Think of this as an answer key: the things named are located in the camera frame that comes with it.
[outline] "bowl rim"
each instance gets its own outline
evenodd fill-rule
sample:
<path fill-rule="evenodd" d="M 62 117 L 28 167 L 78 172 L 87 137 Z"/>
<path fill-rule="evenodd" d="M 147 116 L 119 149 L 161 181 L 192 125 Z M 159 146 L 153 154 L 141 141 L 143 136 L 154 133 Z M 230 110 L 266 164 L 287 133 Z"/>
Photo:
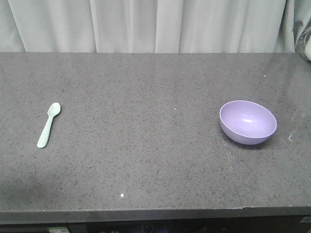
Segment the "bowl rim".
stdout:
<path fill-rule="evenodd" d="M 232 130 L 232 129 L 231 129 L 230 127 L 228 127 L 228 126 L 225 124 L 225 122 L 223 121 L 223 118 L 222 118 L 222 110 L 223 110 L 223 108 L 224 108 L 226 105 L 228 105 L 228 104 L 230 104 L 230 103 L 233 103 L 233 102 L 248 102 L 248 103 L 251 103 L 251 104 L 258 105 L 259 107 L 263 108 L 263 109 L 266 110 L 266 111 L 272 116 L 272 118 L 274 119 L 274 121 L 275 121 L 275 128 L 272 130 L 271 133 L 267 134 L 267 135 L 264 136 L 264 137 L 249 137 L 249 136 L 243 135 L 243 134 L 241 134 L 241 133 L 238 133 L 238 132 Z M 236 133 L 237 135 L 240 135 L 240 136 L 243 136 L 243 137 L 246 137 L 246 138 L 250 138 L 250 139 L 251 139 L 251 138 L 253 138 L 253 139 L 260 139 L 260 138 L 270 137 L 272 134 L 275 133 L 276 128 L 277 128 L 277 121 L 276 121 L 276 118 L 275 118 L 275 116 L 274 116 L 268 109 L 266 109 L 265 107 L 263 107 L 262 105 L 260 105 L 260 104 L 258 104 L 258 103 L 255 103 L 255 102 L 252 102 L 252 101 L 248 101 L 248 100 L 233 100 L 233 101 L 230 101 L 230 102 L 225 103 L 225 104 L 220 108 L 220 110 L 219 110 L 219 118 L 220 118 L 220 121 L 227 127 L 227 129 L 231 130 L 232 132 Z"/>

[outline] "table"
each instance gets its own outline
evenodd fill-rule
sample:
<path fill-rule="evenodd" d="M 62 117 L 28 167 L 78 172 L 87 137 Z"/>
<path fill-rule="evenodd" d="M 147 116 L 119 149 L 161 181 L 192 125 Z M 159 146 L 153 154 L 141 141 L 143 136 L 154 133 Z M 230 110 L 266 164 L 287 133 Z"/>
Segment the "table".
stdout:
<path fill-rule="evenodd" d="M 298 54 L 3 52 L 0 81 L 0 224 L 311 215 L 311 65 Z M 231 100 L 268 108 L 276 133 L 230 140 Z"/>

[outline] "spoon bowl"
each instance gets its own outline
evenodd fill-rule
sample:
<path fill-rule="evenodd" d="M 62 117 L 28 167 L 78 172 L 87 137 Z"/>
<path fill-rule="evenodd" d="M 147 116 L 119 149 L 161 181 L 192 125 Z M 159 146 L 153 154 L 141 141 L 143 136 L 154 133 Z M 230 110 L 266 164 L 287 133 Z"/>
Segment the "spoon bowl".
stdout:
<path fill-rule="evenodd" d="M 55 117 L 59 113 L 60 113 L 60 104 L 59 103 L 53 103 L 48 110 L 49 117 Z"/>

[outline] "plastic spoon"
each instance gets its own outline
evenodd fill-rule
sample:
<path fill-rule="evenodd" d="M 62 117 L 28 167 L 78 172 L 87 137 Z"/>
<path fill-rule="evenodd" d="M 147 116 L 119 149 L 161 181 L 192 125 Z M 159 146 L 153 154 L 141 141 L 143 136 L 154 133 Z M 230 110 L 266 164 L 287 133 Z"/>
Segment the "plastic spoon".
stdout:
<path fill-rule="evenodd" d="M 50 129 L 51 129 L 53 118 L 54 118 L 54 116 L 56 116 L 59 113 L 60 113 L 59 103 L 53 103 L 48 110 L 49 118 L 48 118 L 47 123 L 45 124 L 43 131 L 41 133 L 41 136 L 38 140 L 38 143 L 37 143 L 38 148 L 44 148 L 47 145 L 47 142 L 48 142 L 48 139 L 50 136 Z"/>

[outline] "purple bowl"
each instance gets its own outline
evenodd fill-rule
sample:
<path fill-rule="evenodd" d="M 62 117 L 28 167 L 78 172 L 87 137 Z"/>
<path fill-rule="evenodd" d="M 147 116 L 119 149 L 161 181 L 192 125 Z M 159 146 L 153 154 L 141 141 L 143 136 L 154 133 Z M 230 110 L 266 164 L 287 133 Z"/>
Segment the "purple bowl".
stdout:
<path fill-rule="evenodd" d="M 235 100 L 221 107 L 220 125 L 232 140 L 255 145 L 267 140 L 276 131 L 276 118 L 257 103 Z"/>

